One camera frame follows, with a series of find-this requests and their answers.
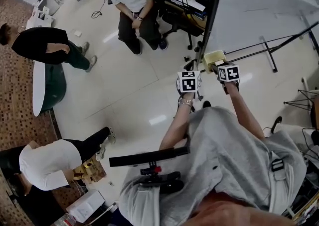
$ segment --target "hand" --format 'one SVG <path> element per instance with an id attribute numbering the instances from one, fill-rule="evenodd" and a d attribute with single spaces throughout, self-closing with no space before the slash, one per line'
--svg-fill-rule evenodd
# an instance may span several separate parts
<path id="1" fill-rule="evenodd" d="M 186 100 L 193 100 L 194 99 L 194 94 L 195 93 L 185 93 L 183 95 L 183 98 L 186 99 Z"/>
<path id="2" fill-rule="evenodd" d="M 63 50 L 66 54 L 70 52 L 70 47 L 68 45 L 63 45 L 61 50 Z"/>
<path id="3" fill-rule="evenodd" d="M 138 20 L 138 19 L 135 19 L 135 20 L 132 22 L 132 28 L 133 28 L 133 29 L 139 29 L 141 23 L 142 23 L 142 21 L 140 21 L 140 20 Z"/>
<path id="4" fill-rule="evenodd" d="M 235 96 L 235 95 L 239 94 L 239 91 L 238 91 L 238 88 L 237 88 L 235 82 L 225 82 L 224 85 L 225 85 L 227 92 L 230 96 Z"/>

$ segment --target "black office chair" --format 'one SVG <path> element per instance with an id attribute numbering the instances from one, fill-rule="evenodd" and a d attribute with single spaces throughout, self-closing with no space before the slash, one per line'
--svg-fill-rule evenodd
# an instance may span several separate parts
<path id="1" fill-rule="evenodd" d="M 198 26 L 192 24 L 188 19 L 183 17 L 183 11 L 179 11 L 174 7 L 164 3 L 164 0 L 154 0 L 156 2 L 155 7 L 159 10 L 159 16 L 163 21 L 172 25 L 172 28 L 163 34 L 163 37 L 167 37 L 173 32 L 177 32 L 179 29 L 184 30 L 188 34 L 189 45 L 188 50 L 193 48 L 191 36 L 198 37 L 204 31 Z"/>

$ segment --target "white tile floor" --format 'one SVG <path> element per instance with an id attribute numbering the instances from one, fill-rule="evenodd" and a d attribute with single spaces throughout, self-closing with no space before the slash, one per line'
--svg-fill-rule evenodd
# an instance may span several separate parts
<path id="1" fill-rule="evenodd" d="M 143 54 L 133 55 L 117 39 L 119 12 L 113 5 L 105 5 L 103 15 L 91 19 L 92 12 L 102 3 L 103 0 L 64 0 L 55 15 L 55 27 L 67 30 L 69 39 L 78 45 L 89 41 L 88 53 L 96 54 L 98 61 L 90 73 L 63 64 L 67 92 L 54 111 L 65 138 L 84 140 L 104 126 L 115 130 L 117 142 L 107 147 L 102 160 L 107 177 L 91 186 L 111 204 L 118 197 L 127 168 L 110 168 L 108 158 L 158 149 L 177 108 L 176 73 L 184 64 L 183 57 L 194 57 L 194 52 L 187 50 L 187 34 L 179 31 L 168 37 L 166 51 L 152 51 L 143 43 Z M 163 22 L 160 26 L 161 30 L 169 29 Z M 75 30 L 83 33 L 80 38 L 74 35 Z M 307 36 L 279 50 L 274 57 L 277 73 L 272 72 L 266 54 L 237 62 L 241 94 L 262 127 L 271 126 L 277 115 L 287 111 L 283 101 L 295 98 L 297 89 L 303 87 L 301 77 L 313 76 L 318 68 L 318 56 Z M 215 76 L 203 74 L 202 79 L 204 99 L 233 110 Z M 195 107 L 200 109 L 201 102 L 196 101 Z M 297 117 L 302 113 L 294 112 Z"/>

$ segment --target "wristwatch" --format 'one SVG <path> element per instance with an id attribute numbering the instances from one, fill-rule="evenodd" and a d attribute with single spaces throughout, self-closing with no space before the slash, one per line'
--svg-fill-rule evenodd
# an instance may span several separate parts
<path id="1" fill-rule="evenodd" d="M 187 99 L 184 99 L 183 97 L 180 97 L 178 100 L 178 106 L 180 106 L 180 105 L 188 105 L 188 106 L 192 107 L 193 100 L 187 100 Z"/>

